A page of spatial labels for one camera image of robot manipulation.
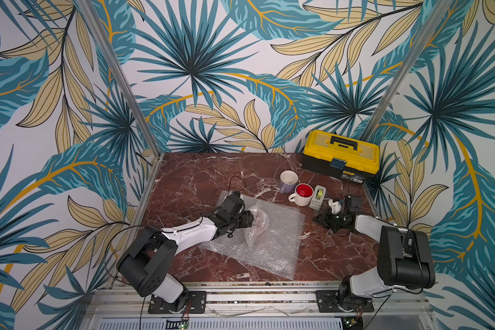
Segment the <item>clear bubble wrap sheet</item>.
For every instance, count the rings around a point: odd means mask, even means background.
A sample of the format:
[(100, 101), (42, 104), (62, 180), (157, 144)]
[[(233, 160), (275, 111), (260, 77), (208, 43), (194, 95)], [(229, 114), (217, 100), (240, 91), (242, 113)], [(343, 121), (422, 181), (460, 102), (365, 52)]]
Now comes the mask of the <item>clear bubble wrap sheet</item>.
[(246, 243), (244, 229), (236, 229), (233, 237), (222, 236), (202, 243), (201, 247), (233, 258), (241, 263), (261, 268), (276, 276), (292, 280), (301, 244), (305, 215), (298, 209), (242, 195), (246, 209), (262, 210), (269, 216), (268, 230), (253, 246)]

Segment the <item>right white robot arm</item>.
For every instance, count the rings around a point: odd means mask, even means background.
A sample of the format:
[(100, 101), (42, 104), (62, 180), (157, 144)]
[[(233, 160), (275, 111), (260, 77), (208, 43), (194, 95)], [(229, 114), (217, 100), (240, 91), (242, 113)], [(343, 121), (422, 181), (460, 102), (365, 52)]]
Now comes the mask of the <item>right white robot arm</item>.
[(358, 275), (346, 277), (340, 284), (336, 301), (340, 304), (369, 302), (380, 294), (402, 290), (419, 294), (436, 281), (433, 257), (426, 233), (390, 224), (349, 207), (350, 199), (333, 212), (329, 208), (313, 221), (333, 233), (341, 230), (368, 236), (378, 243), (377, 265)]

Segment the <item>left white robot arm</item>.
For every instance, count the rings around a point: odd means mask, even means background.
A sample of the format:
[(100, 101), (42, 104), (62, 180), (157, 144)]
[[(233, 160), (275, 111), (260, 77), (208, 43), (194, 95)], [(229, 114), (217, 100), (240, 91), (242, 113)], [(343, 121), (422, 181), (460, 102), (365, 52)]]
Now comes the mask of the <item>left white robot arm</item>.
[(191, 223), (142, 229), (120, 257), (117, 271), (141, 297), (154, 295), (167, 303), (182, 301), (186, 288), (169, 274), (175, 256), (201, 243), (231, 236), (236, 229), (250, 228), (253, 222), (240, 192), (234, 191), (211, 213)]

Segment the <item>small green white box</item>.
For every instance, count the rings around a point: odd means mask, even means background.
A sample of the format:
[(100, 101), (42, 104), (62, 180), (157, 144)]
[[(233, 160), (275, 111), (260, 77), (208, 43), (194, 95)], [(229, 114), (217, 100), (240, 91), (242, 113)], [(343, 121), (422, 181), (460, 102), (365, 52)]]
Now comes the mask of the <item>small green white box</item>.
[(324, 186), (317, 185), (313, 190), (313, 195), (309, 207), (313, 210), (320, 210), (326, 195), (327, 189)]

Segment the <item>white mug red inside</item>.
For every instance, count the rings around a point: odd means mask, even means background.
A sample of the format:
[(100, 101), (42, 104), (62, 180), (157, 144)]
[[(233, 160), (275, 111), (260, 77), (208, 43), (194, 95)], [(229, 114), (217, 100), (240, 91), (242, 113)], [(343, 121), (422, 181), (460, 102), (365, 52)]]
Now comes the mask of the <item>white mug red inside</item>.
[(288, 200), (297, 206), (304, 207), (309, 205), (313, 194), (314, 190), (309, 184), (298, 184)]

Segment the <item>yellow black toolbox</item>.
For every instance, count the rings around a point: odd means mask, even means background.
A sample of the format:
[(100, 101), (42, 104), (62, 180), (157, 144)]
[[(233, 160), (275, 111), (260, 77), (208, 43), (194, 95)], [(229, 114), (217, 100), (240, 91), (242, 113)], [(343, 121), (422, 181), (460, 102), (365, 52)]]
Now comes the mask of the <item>yellow black toolbox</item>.
[(378, 173), (379, 151), (375, 144), (315, 130), (307, 138), (302, 168), (362, 184)]

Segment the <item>lavender mug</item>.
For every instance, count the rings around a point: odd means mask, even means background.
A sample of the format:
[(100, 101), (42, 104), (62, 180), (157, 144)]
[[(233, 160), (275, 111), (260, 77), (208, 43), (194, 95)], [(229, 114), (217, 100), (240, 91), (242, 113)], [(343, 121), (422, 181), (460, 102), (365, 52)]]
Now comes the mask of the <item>lavender mug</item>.
[(279, 192), (292, 194), (298, 184), (298, 175), (292, 170), (285, 170), (280, 174)]

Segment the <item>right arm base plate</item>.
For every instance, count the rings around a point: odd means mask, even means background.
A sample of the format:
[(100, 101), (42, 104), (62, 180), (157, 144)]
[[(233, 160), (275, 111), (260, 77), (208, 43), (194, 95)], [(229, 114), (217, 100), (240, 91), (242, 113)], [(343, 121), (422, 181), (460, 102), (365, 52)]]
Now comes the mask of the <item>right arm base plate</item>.
[(341, 294), (336, 290), (318, 290), (315, 292), (316, 304), (320, 313), (361, 313), (373, 312), (370, 298), (353, 294)]

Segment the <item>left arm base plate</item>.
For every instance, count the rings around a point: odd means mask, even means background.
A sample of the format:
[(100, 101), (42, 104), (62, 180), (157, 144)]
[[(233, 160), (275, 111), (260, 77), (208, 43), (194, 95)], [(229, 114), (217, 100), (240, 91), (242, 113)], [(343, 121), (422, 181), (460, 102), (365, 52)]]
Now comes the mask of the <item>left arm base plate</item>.
[(184, 290), (174, 302), (166, 302), (156, 296), (151, 297), (149, 314), (204, 314), (206, 310), (207, 292)]

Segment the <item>front aluminium rail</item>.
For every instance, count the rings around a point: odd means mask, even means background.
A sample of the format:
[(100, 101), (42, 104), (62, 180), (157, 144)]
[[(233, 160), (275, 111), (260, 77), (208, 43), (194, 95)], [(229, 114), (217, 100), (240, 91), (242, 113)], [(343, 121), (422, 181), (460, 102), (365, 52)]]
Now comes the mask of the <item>front aluminium rail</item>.
[(320, 298), (336, 282), (188, 283), (186, 315), (116, 286), (97, 291), (80, 329), (436, 329), (425, 295), (396, 292), (371, 310), (343, 312)]

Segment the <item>left aluminium frame post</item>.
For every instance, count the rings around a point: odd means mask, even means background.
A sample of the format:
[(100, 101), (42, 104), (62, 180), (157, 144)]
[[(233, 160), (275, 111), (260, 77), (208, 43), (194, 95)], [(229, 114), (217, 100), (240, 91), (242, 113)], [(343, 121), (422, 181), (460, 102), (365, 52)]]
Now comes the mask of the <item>left aluminium frame post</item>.
[(94, 6), (92, 5), (92, 2), (87, 0), (78, 0), (76, 1), (76, 5), (81, 11), (85, 19), (85, 23), (90, 29), (94, 40), (98, 43), (100, 51), (107, 62), (107, 66), (112, 71), (114, 80), (117, 82), (120, 91), (122, 92), (126, 100), (126, 103), (129, 105), (129, 108), (137, 122), (137, 125), (141, 129), (144, 135), (144, 139), (151, 149), (154, 158), (160, 160), (162, 158), (162, 154), (155, 143), (155, 138), (152, 136), (147, 126), (145, 117), (140, 109), (138, 101), (131, 90), (128, 80), (125, 77), (122, 66), (115, 54), (111, 42), (109, 41), (109, 37), (104, 32), (104, 27), (94, 9)]

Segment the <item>aluminium frame post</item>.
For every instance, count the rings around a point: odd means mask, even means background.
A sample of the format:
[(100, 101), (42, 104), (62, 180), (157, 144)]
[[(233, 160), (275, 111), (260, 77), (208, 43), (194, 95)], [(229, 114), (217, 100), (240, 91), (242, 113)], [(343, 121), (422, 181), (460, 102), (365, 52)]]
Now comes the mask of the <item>aluminium frame post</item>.
[(361, 139), (368, 140), (376, 126), (382, 119), (382, 116), (390, 105), (393, 97), (396, 95), (400, 85), (403, 83), (406, 76), (411, 71), (412, 67), (418, 60), (421, 53), (426, 48), (427, 43), (433, 37), (435, 29), (440, 24), (446, 11), (452, 4), (452, 0), (448, 1), (438, 1), (436, 6), (433, 7), (428, 20), (423, 23), (422, 31), (416, 36), (413, 46), (408, 50), (404, 61), (401, 63), (399, 70), (397, 70), (396, 75), (394, 75), (388, 89), (380, 100), (377, 108), (375, 109), (373, 115), (370, 117), (369, 122), (361, 134)]
[(137, 122), (137, 125), (141, 129), (144, 135), (144, 139), (151, 149), (154, 158), (160, 160), (162, 158), (162, 154), (155, 143), (155, 138), (152, 136), (147, 126), (145, 117), (140, 109), (138, 101), (131, 90), (128, 80), (125, 77), (122, 66), (115, 54), (111, 42), (109, 41), (109, 37), (104, 32), (104, 27), (94, 9), (94, 6), (92, 5), (92, 2), (87, 0), (78, 0), (76, 1), (76, 5), (81, 11), (85, 19), (85, 23), (90, 29), (94, 40), (98, 43), (100, 51), (107, 62), (107, 66), (112, 71), (114, 80), (117, 82), (120, 91), (122, 92), (126, 100), (126, 103), (129, 105), (129, 108)]

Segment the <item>right aluminium frame post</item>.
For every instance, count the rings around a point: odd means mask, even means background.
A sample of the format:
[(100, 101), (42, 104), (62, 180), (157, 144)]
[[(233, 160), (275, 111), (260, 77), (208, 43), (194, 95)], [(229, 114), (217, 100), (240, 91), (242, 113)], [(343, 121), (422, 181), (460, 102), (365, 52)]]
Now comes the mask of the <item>right aluminium frame post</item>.
[(376, 126), (382, 119), (382, 116), (390, 105), (393, 97), (396, 95), (400, 85), (403, 83), (406, 76), (411, 71), (412, 67), (418, 60), (421, 53), (426, 48), (427, 43), (433, 37), (435, 29), (440, 24), (446, 11), (452, 4), (452, 0), (448, 1), (438, 1), (436, 6), (433, 7), (428, 20), (423, 23), (422, 31), (416, 36), (413, 46), (408, 50), (404, 61), (401, 63), (399, 70), (397, 70), (396, 75), (394, 75), (388, 89), (380, 100), (377, 108), (375, 109), (373, 115), (370, 117), (369, 122), (361, 134), (361, 139), (368, 140)]

